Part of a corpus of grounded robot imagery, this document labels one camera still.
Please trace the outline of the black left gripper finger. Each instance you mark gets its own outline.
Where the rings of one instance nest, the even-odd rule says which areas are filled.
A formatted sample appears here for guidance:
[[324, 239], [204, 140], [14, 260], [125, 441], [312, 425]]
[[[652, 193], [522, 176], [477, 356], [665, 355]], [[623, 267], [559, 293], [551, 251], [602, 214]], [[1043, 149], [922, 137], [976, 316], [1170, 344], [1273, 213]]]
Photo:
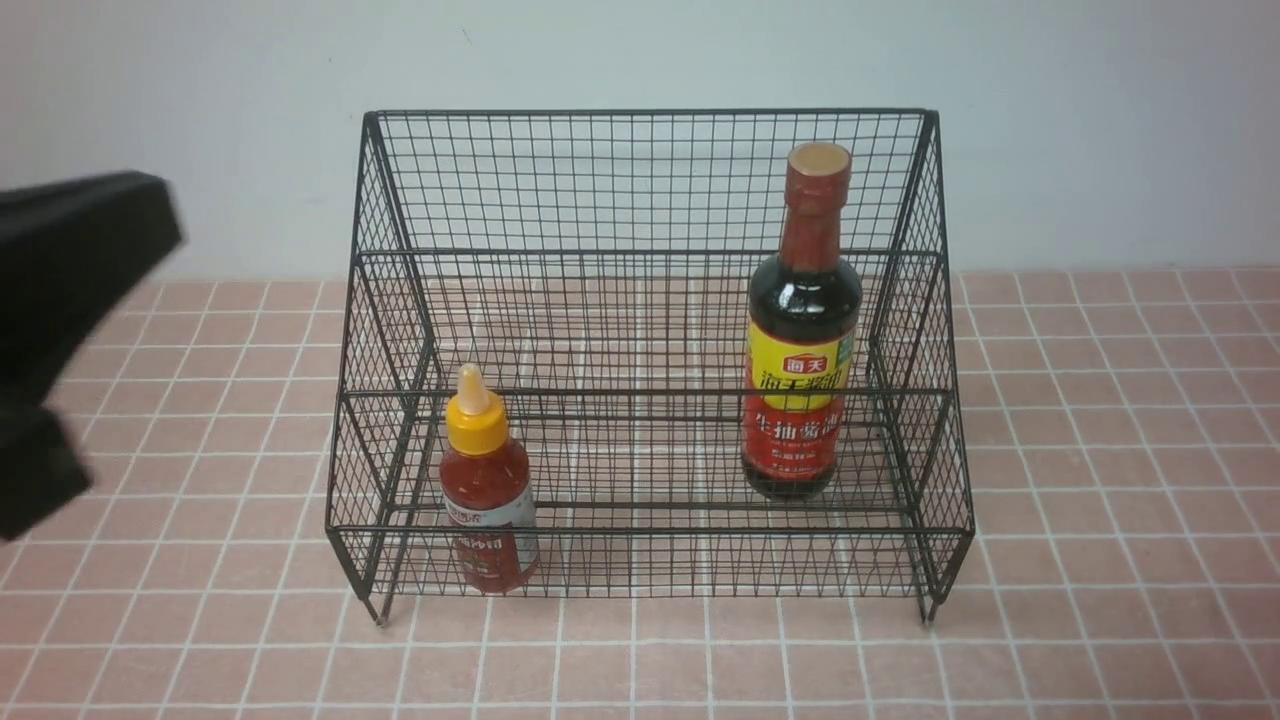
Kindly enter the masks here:
[[3, 397], [42, 404], [81, 345], [182, 240], [169, 183], [143, 172], [3, 191]]

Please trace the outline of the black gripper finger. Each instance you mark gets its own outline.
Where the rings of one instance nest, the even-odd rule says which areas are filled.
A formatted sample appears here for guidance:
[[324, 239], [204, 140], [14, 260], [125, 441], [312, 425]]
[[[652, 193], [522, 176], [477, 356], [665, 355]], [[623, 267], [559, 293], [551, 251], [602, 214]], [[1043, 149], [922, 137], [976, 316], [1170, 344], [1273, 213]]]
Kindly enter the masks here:
[[92, 475], [51, 410], [3, 401], [1, 539], [18, 541], [86, 495]]

